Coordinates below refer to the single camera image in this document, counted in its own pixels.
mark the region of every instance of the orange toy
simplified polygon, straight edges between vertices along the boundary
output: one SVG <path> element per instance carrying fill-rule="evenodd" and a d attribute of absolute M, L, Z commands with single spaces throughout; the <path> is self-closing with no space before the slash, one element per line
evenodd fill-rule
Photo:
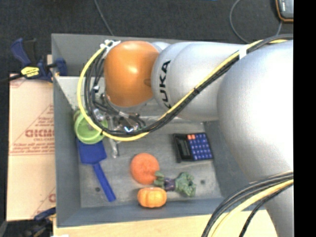
<path fill-rule="evenodd" d="M 158 160 L 149 153 L 137 154 L 130 163 L 130 172 L 140 184 L 152 184 L 156 179 L 155 172 L 158 170 Z"/>
<path fill-rule="evenodd" d="M 104 60 L 106 94 L 120 107 L 137 106 L 152 98 L 151 74 L 159 52 L 149 42 L 125 41 Z"/>
<path fill-rule="evenodd" d="M 138 191 L 137 199 L 143 207 L 161 207 L 167 201 L 167 192 L 159 187 L 142 188 Z"/>

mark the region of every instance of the green toy figure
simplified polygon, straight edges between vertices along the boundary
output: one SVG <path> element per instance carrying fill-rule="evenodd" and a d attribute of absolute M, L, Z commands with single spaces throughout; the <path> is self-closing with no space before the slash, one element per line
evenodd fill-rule
<path fill-rule="evenodd" d="M 154 184 L 167 192 L 176 191 L 191 198 L 194 197 L 196 193 L 197 186 L 193 183 L 194 177 L 187 172 L 180 173 L 175 179 L 165 177 L 160 171 L 156 171 L 155 176 L 157 178 Z"/>

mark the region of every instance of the yellow cable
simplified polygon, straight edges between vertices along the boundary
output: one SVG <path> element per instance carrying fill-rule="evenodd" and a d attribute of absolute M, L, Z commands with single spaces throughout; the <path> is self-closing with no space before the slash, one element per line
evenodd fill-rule
<path fill-rule="evenodd" d="M 256 45 L 257 43 L 261 42 L 262 40 L 258 40 L 254 43 L 248 44 L 247 45 L 247 49 L 249 49 L 250 47 Z M 86 114 L 85 109 L 82 105 L 82 101 L 81 101 L 81 85 L 83 82 L 83 78 L 84 75 L 86 74 L 87 70 L 89 69 L 90 65 L 93 63 L 93 61 L 98 57 L 98 55 L 106 48 L 102 47 L 100 48 L 90 59 L 89 61 L 86 63 L 86 65 L 84 66 L 80 77 L 79 77 L 79 81 L 78 81 L 78 86 L 77 86 L 77 99 L 78 99 L 78 106 L 79 109 L 82 113 L 82 115 L 84 116 L 84 118 L 87 120 L 87 122 L 94 128 L 96 129 L 98 132 L 102 133 L 103 135 L 114 139 L 114 140 L 118 140 L 118 141 L 133 141 L 133 140 L 137 140 L 140 139 L 144 136 L 146 136 L 147 134 L 149 134 L 149 132 L 144 132 L 138 135 L 134 135 L 131 137 L 118 137 L 118 136 L 114 136 L 111 135 L 105 131 L 103 131 L 100 127 L 98 127 L 93 121 L 92 119 Z M 229 63 L 231 60 L 235 59 L 237 56 L 239 56 L 239 51 L 233 53 L 231 56 L 229 56 L 227 59 L 225 59 L 220 65 L 218 65 L 215 69 L 212 70 L 211 73 L 209 73 L 199 84 L 197 84 L 195 86 L 195 88 L 193 88 L 192 90 L 190 90 L 180 101 L 178 101 L 175 105 L 173 105 L 167 112 L 165 112 L 158 120 L 161 120 L 162 118 L 164 118 L 167 114 L 171 113 L 174 109 L 176 109 L 181 103 L 183 103 L 187 97 L 199 86 L 201 86 L 205 81 L 207 81 L 211 76 L 213 76 L 215 73 L 217 73 L 220 69 L 222 69 L 227 63 Z"/>
<path fill-rule="evenodd" d="M 213 230 L 211 229 L 209 236 L 219 237 L 220 230 L 227 223 L 227 221 L 230 220 L 234 215 L 243 211 L 244 209 L 246 209 L 247 207 L 249 207 L 253 203 L 257 202 L 258 200 L 265 198 L 266 196 L 271 195 L 272 193 L 274 193 L 274 192 L 276 192 L 276 191 L 278 191 L 286 186 L 293 184 L 293 182 L 294 182 L 293 179 L 285 181 L 283 183 L 280 183 L 278 185 L 274 185 L 268 189 L 265 189 L 262 192 L 250 197 L 245 202 L 243 202 L 242 204 L 240 204 L 239 206 L 234 208 L 231 212 L 229 212 L 224 218 L 222 218 L 221 221 L 215 227 L 213 227 Z"/>

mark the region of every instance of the small pumpkin toy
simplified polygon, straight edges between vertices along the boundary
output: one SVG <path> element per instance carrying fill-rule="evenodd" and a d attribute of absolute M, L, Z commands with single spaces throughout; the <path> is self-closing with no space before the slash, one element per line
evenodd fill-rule
<path fill-rule="evenodd" d="M 138 191 L 137 199 L 143 207 L 161 207 L 167 201 L 167 192 L 159 187 L 142 188 Z"/>

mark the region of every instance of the black carpet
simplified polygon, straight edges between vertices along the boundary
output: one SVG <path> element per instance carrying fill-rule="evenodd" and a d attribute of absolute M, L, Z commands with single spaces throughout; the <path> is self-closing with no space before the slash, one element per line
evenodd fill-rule
<path fill-rule="evenodd" d="M 98 0 L 115 36 L 244 43 L 230 26 L 229 14 L 235 1 Z M 279 27 L 275 0 L 241 0 L 232 20 L 238 33 L 249 41 L 275 35 Z M 21 69 L 10 51 L 13 41 L 36 38 L 38 57 L 46 56 L 51 53 L 51 33 L 111 34 L 93 0 L 0 0 L 0 79 Z M 280 33 L 293 33 L 293 24 L 283 23 Z M 3 83 L 0 85 L 0 224 L 5 220 L 8 104 L 8 87 Z M 11 223 L 4 236 L 17 236 L 25 227 L 25 223 L 19 227 Z"/>

